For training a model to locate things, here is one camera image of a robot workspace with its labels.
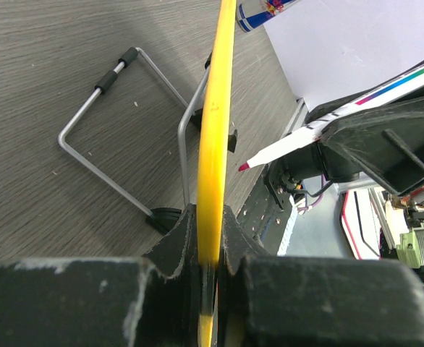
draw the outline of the white marker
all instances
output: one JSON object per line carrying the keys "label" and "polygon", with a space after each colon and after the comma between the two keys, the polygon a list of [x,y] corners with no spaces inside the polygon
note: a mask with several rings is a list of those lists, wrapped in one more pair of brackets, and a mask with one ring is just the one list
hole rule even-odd
{"label": "white marker", "polygon": [[386,105],[423,86],[424,64],[421,64],[392,81],[377,87],[375,90],[362,95],[360,98],[346,103],[335,111],[304,125],[274,144],[263,148],[257,155],[242,164],[238,171],[244,171],[248,168],[270,163],[283,155],[319,140],[323,129],[335,119],[369,108]]}

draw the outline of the red marker tip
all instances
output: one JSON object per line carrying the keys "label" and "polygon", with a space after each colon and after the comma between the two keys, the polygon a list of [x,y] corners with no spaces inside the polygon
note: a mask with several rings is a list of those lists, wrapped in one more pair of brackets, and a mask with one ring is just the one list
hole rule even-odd
{"label": "red marker tip", "polygon": [[238,171],[244,171],[244,170],[247,170],[248,168],[249,168],[249,164],[244,163],[238,168]]}

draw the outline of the wood grain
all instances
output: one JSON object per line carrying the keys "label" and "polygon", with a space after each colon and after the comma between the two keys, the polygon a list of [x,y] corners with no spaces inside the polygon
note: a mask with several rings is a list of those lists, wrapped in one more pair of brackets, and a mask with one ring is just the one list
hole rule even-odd
{"label": "wood grain", "polygon": [[[210,53],[212,0],[0,1],[0,260],[132,256],[161,236],[144,215],[66,154],[56,138],[95,82],[143,48],[186,100]],[[263,28],[236,28],[226,204],[237,212],[259,170],[239,164],[279,138],[295,101]],[[148,207],[182,207],[177,126],[183,107],[136,61],[68,137]],[[199,134],[187,133],[195,201]]]}

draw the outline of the rainbow stripe on marker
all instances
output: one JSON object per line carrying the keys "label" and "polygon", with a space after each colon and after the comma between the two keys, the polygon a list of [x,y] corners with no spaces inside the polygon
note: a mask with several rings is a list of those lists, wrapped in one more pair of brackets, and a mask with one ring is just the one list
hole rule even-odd
{"label": "rainbow stripe on marker", "polygon": [[411,74],[410,76],[406,76],[403,80],[397,81],[395,83],[392,83],[391,85],[388,85],[387,87],[385,87],[384,89],[378,90],[376,93],[371,94],[369,96],[367,96],[366,98],[363,98],[362,100],[357,101],[355,104],[356,105],[362,105],[366,102],[368,102],[371,99],[374,99],[384,93],[387,93],[388,91],[394,89],[395,87],[398,87],[400,85],[403,85],[404,83],[414,79],[415,77],[418,77],[420,75],[424,74],[424,68],[422,68],[421,70],[416,71],[415,73]]}

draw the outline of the energy drink can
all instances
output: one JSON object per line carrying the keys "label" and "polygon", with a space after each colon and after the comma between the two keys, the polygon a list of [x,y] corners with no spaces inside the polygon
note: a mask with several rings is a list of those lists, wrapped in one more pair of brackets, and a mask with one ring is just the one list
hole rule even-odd
{"label": "energy drink can", "polygon": [[236,21],[250,32],[300,0],[241,0],[238,1]]}

